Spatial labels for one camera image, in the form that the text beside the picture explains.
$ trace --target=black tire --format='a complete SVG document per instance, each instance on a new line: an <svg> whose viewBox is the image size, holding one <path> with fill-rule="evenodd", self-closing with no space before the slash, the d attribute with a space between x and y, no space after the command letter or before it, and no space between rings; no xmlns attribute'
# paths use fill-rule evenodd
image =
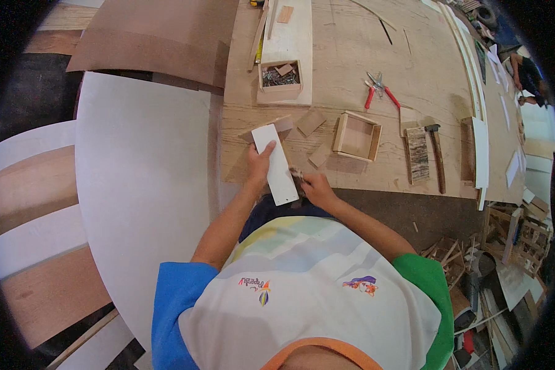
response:
<svg viewBox="0 0 555 370"><path fill-rule="evenodd" d="M477 20L487 26L488 29L496 31L498 29L498 20L491 8L485 4L474 10Z"/></svg>

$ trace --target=metal hammer head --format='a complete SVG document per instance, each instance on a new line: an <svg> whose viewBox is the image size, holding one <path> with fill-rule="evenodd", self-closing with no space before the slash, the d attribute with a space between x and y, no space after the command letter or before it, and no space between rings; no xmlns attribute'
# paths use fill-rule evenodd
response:
<svg viewBox="0 0 555 370"><path fill-rule="evenodd" d="M428 132L436 132L438 131L438 129L440 128L439 124L433 124L433 125L429 125L429 126L425 126L424 129Z"/></svg>

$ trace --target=small wooden box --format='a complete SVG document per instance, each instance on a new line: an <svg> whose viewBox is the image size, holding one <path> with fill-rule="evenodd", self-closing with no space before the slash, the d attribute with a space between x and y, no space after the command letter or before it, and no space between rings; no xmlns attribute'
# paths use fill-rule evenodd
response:
<svg viewBox="0 0 555 370"><path fill-rule="evenodd" d="M382 126L366 117L345 111L333 143L333 152L345 157L374 162Z"/></svg>
<svg viewBox="0 0 555 370"><path fill-rule="evenodd" d="M279 85L279 86L263 86L263 68L268 67L275 67L275 66L283 66L284 64L294 64L296 63L298 67L298 78L300 78L300 84L289 84L289 85ZM296 99L298 95L302 92L302 73L300 60L284 60L281 62L267 62L259 64L259 90L268 96L270 94L276 93L276 96L279 96L278 100L288 100L288 99Z"/></svg>

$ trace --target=red-handled pliers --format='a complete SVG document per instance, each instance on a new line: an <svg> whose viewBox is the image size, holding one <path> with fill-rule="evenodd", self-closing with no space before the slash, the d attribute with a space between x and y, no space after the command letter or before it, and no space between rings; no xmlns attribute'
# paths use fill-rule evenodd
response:
<svg viewBox="0 0 555 370"><path fill-rule="evenodd" d="M377 78L374 78L374 76L372 76L370 72L366 72L366 73L368 74L368 77L370 77L370 79L372 80L373 84L371 84L368 81L365 81L366 85L370 86L370 90L368 91L368 99L366 99L366 104L364 105L364 108L370 109L370 103L372 101L372 97L374 96L375 90L378 89L378 96L380 98L382 98L382 90L384 90L385 93L392 100L392 102L395 103L395 105L397 106L397 109L400 109L401 105L399 101L395 98L394 95L392 95L391 90L382 84L382 72L378 72Z"/></svg>

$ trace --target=wooden workbench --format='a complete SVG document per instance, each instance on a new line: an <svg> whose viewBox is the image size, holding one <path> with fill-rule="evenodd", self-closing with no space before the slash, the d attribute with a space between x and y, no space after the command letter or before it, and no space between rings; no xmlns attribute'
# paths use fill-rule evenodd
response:
<svg viewBox="0 0 555 370"><path fill-rule="evenodd" d="M472 143L466 136L461 137L460 125L462 118L473 115L471 93L450 26L441 13L415 0L364 2L396 26L397 31L388 27L393 45L378 18L349 0L312 1L312 105L320 107L328 120L308 138L292 130L283 144L291 164L304 172L316 171L308 156L323 142L333 139L339 115L352 110L382 124L378 155L374 163L366 163L332 154L319 168L332 187L439 195L431 140L427 139L430 180L410 185L397 108L386 94L382 100L375 96L369 111L363 107L368 94L363 82L366 71L382 71L384 84L401 105L416 109L423 117L423 125L441 125L445 195L476 198L477 190L472 186L474 164L467 160ZM308 107L256 103L257 67L248 72L247 59L259 16L260 10L250 6L248 0L240 1L230 45L222 118L221 179L226 182L243 182L246 177L247 144L237 137L239 133L286 114L291 114L296 122L308 111ZM519 204L523 172L518 172L510 189L505 179L519 145L514 88L510 86L510 91L504 93L511 120L508 132L498 94L503 93L503 88L496 84L490 68L487 61L484 93L490 169L486 199Z"/></svg>

